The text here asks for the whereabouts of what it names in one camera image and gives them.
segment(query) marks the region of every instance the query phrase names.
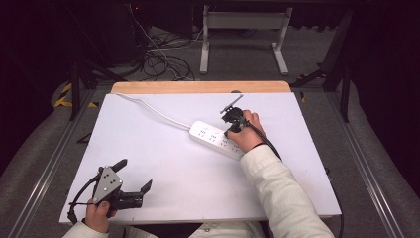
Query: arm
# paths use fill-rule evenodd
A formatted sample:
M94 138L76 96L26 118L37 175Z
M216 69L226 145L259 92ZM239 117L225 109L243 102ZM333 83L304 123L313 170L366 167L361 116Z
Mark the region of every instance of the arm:
M265 133L258 114L245 110L244 116ZM269 146L255 147L263 142L260 136L246 127L240 133L229 131L228 137L246 152L241 167L257 189L275 237L334 237L290 169Z
M63 238L107 238L108 237L108 218L106 214L109 210L109 202L102 201L99 206L92 203L89 199L86 207L86 218L84 222L77 222L63 236Z

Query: person's right hand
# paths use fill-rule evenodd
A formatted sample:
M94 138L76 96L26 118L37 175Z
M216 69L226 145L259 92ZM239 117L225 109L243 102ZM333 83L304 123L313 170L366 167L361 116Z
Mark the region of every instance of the person's right hand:
M265 130L263 129L263 126L260 124L259 114L252 113L250 110L244 110L243 112L244 112L245 119L265 134ZM250 127L244 127L242 131L239 133L235 133L229 130L228 138L234 141L239 146L239 148L245 153L250 151L254 146L260 143L264 143L263 138L261 138Z

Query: person's left hand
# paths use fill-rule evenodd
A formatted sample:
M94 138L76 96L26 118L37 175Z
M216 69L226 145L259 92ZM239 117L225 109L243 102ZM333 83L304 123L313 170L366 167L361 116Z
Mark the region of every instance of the person's left hand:
M109 222L106 214L108 213L110 207L109 202L102 201L98 206L96 206L92 203L92 198L90 198L88 203L84 223L97 232L107 233Z

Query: white sleeve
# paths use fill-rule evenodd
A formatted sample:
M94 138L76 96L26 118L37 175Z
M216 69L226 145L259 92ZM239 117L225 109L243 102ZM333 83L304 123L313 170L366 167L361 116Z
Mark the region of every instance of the white sleeve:
M62 238L108 238L108 233L92 230L83 222L75 223Z
M290 169L269 146L248 151L241 167L258 191L275 237L334 237Z

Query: white cable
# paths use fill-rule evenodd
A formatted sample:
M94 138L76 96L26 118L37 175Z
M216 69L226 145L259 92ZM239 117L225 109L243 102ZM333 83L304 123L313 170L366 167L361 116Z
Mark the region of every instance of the white cable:
M145 101L144 101L144 100L142 100L142 99L133 98L133 97L127 96L127 95L122 94L122 93L113 93L113 94L115 94L115 95L119 95L119 96L121 96L121 97L123 97L123 98L126 98L126 99L130 100L130 101L134 101L134 102L142 102L143 104L145 104L147 107L149 107L151 110L153 110L156 114L158 114L159 116L163 117L164 119L166 119L166 120L168 120L168 121L170 121L170 122L173 122L173 123L175 123L175 124L178 124L179 126L185 127L185 128L186 128L186 129L188 129L188 130L191 128L191 127L190 127L190 126L188 126L188 125L185 125L185 124L183 124L183 123L180 123L180 122L178 122L178 121L175 121L175 120L173 120L173 119L171 119L171 118L169 118L169 117L167 117L167 116L163 115L162 113L160 113L159 111L157 111L156 109L154 109L152 106L150 106L147 102L145 102Z
M187 42L191 42L191 40L179 40L179 41L173 41L173 42L166 43L166 45L175 45L175 44L178 44L178 43L187 43ZM192 44L194 44L194 43L196 43L196 42L203 42L203 41L198 40L198 38L195 38L195 39L192 41ZM190 46L185 46L185 47L175 47L175 49L183 49L183 48L188 48L188 47L190 47Z
M190 77L187 77L187 76L180 76L180 75L178 75L176 72L175 72L175 70L173 70L173 69L170 69L169 71L172 71L173 72L173 74L175 75L175 80L181 80L181 79L188 79L188 80L194 80L194 78L190 78Z
M164 68L167 68L167 56L164 54L164 52L158 47L158 45L155 44L154 40L152 40L152 38L149 37L149 35L146 33L145 29L143 28L143 26L136 20L136 18L133 15L133 10L131 9L131 5L130 4L126 4L126 7L129 9L130 14L133 16L133 20L136 22L136 24L142 29L143 33L145 34L145 36L155 45L155 47L157 48L158 51L161 52L161 54L164 56Z

